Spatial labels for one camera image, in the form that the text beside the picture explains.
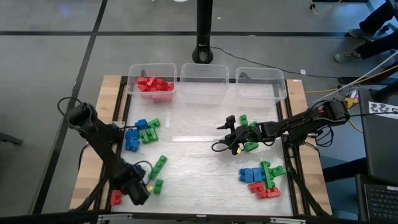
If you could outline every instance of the person's leg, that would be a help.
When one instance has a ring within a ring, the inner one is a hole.
[[[356,159],[333,167],[322,170],[325,182],[345,179],[355,176],[355,174],[368,174],[366,158]]]
[[[335,60],[339,63],[352,62],[357,59],[366,59],[388,50],[398,49],[398,31],[357,47],[353,52],[347,54],[336,54]]]
[[[374,33],[376,33],[385,22],[392,19],[393,16],[394,9],[386,2],[372,12],[364,21],[359,23],[360,29],[350,29],[348,34],[353,37],[370,40]]]

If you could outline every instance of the table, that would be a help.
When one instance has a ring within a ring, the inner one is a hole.
[[[126,109],[129,105],[130,96],[125,91],[126,77],[119,75],[105,75],[99,93],[96,110],[98,117],[105,123],[113,121],[125,121]],[[287,118],[288,112],[292,114],[300,113],[307,109],[304,89],[301,80],[286,80],[289,93],[289,100],[285,103],[280,102],[283,118]],[[314,139],[307,139],[308,142],[315,144]],[[302,164],[303,177],[309,191],[312,193],[322,208],[331,213],[330,203],[326,192],[325,181],[323,180],[322,167],[318,152],[309,146],[300,147],[300,158]],[[84,198],[91,192],[97,184],[100,174],[103,172],[102,161],[94,150],[87,148],[81,162],[81,168],[76,180],[75,191],[73,193],[70,208],[75,208],[84,201]],[[109,208],[107,205],[108,186],[103,190],[102,197],[92,206],[92,208]],[[298,187],[295,186],[295,198],[297,199],[297,213],[304,214],[305,206]]]

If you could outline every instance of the black pole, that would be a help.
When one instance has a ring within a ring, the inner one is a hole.
[[[195,63],[210,63],[213,53],[210,49],[211,13],[213,0],[197,0],[197,45],[192,53]]]
[[[381,90],[378,90],[378,91],[372,90],[371,93],[372,93],[373,99],[376,102],[382,102],[385,99],[389,98],[390,96],[398,93],[398,81],[391,83],[390,85],[382,88]]]

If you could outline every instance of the black table leg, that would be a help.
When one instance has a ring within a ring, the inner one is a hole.
[[[322,170],[325,182],[354,177],[356,174],[368,174],[366,158],[356,159],[333,167]]]
[[[12,137],[8,134],[0,133],[0,142],[10,142],[10,143],[20,146],[24,141],[21,139]]]

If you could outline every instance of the white cable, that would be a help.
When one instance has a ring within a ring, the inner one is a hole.
[[[378,66],[374,67],[374,69],[368,71],[368,73],[366,73],[365,75],[363,75],[363,76],[361,76],[361,77],[355,79],[355,80],[352,81],[351,83],[349,83],[349,84],[347,84],[347,85],[345,85],[345,86],[343,86],[343,87],[341,87],[341,88],[346,88],[347,86],[350,86],[350,85],[352,85],[353,83],[355,83],[355,82],[357,82],[357,81],[360,81],[363,77],[365,77],[366,75],[369,75],[370,73],[372,73],[373,71],[375,71],[376,69],[378,69],[381,65],[384,65],[384,63],[388,62],[388,60],[390,60],[390,59],[391,59],[392,57],[394,57],[396,54],[398,54],[398,51],[396,51],[396,52],[393,53],[390,57],[388,57],[388,58],[385,59],[383,62],[381,62]],[[312,104],[314,104],[314,103],[316,103],[316,102],[318,102],[318,101],[320,101],[320,100],[323,100],[323,99],[325,99],[326,97],[328,97],[328,96],[330,96],[330,95],[336,93],[336,92],[339,91],[339,90],[340,90],[340,89],[335,90],[335,91],[333,91],[333,92],[331,92],[331,93],[329,93],[329,94],[326,94],[325,96],[323,96],[323,97],[321,97],[321,98],[315,100],[314,102],[310,103],[309,105],[312,105]]]

